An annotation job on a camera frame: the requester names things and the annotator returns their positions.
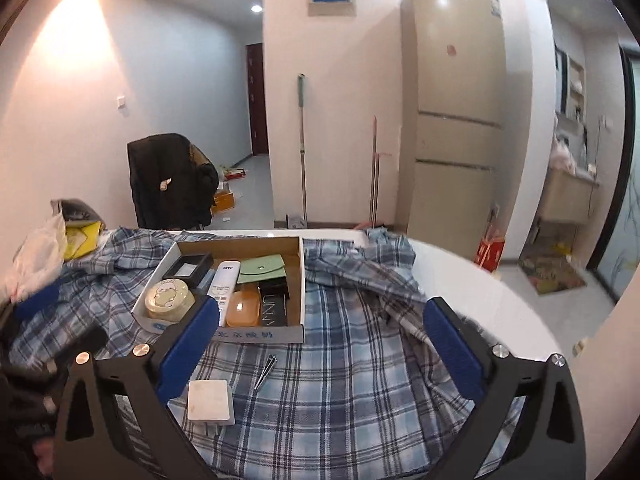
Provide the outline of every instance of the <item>metal screw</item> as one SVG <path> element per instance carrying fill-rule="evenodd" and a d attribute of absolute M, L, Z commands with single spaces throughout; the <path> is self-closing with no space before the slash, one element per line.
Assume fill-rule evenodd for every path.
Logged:
<path fill-rule="evenodd" d="M 42 404 L 44 405 L 44 409 L 47 410 L 47 413 L 49 413 L 49 415 L 53 415 L 56 410 L 56 403 L 53 402 L 53 399 L 50 396 L 44 396 L 44 398 L 42 399 Z"/>
<path fill-rule="evenodd" d="M 142 343 L 140 345 L 135 345 L 133 347 L 133 355 L 136 357 L 142 357 L 143 355 L 147 355 L 151 350 L 150 346 L 146 343 Z"/>
<path fill-rule="evenodd" d="M 76 363 L 78 363 L 79 365 L 83 365 L 85 362 L 87 362 L 89 360 L 89 352 L 80 352 L 77 356 L 76 356 Z"/>
<path fill-rule="evenodd" d="M 556 366 L 564 366 L 566 364 L 566 359 L 560 354 L 553 354 L 551 356 L 551 362 Z"/>
<path fill-rule="evenodd" d="M 503 346 L 503 345 L 494 346 L 493 352 L 494 352 L 494 355 L 496 357 L 499 357 L 500 359 L 504 359 L 505 357 L 508 357 L 508 355 L 509 355 L 509 351 L 507 350 L 507 347 Z"/>

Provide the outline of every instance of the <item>doormat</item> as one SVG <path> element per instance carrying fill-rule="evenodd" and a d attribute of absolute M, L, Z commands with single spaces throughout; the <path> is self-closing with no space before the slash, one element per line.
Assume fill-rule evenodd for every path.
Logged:
<path fill-rule="evenodd" d="M 586 285 L 564 256 L 525 256 L 518 264 L 540 296 Z"/>

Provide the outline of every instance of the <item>white remote control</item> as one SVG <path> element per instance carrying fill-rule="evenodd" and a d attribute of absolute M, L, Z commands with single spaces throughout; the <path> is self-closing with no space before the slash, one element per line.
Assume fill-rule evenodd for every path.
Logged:
<path fill-rule="evenodd" d="M 218 302 L 218 308 L 220 309 L 219 326 L 225 325 L 226 308 L 229 305 L 231 295 L 236 289 L 238 274 L 240 274 L 240 262 L 233 260 L 222 262 L 219 264 L 218 270 L 216 270 L 209 291 L 207 292 L 208 296 L 211 296 Z"/>

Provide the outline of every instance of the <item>fridge door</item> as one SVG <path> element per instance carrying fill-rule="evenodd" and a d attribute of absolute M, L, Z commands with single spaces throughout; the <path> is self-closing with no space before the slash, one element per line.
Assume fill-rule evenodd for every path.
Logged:
<path fill-rule="evenodd" d="M 493 171 L 416 162 L 407 235 L 473 260 L 493 192 Z"/>
<path fill-rule="evenodd" d="M 492 168 L 500 155 L 501 140 L 498 128 L 418 115 L 415 158 Z"/>
<path fill-rule="evenodd" d="M 506 56 L 499 0 L 414 0 L 418 110 L 503 123 Z"/>

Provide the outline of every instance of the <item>round table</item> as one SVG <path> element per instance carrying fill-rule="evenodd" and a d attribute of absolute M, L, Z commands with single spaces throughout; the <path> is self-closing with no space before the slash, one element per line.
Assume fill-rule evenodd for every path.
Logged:
<path fill-rule="evenodd" d="M 368 243 L 363 231 L 348 229 L 276 229 L 208 231 L 219 236 L 300 236 L 313 240 L 348 240 Z M 546 361 L 561 353 L 560 345 L 531 307 L 509 287 L 484 269 L 432 245 L 409 240 L 415 251 L 414 277 L 424 293 L 441 296 L 457 313 L 477 321 L 526 359 Z"/>

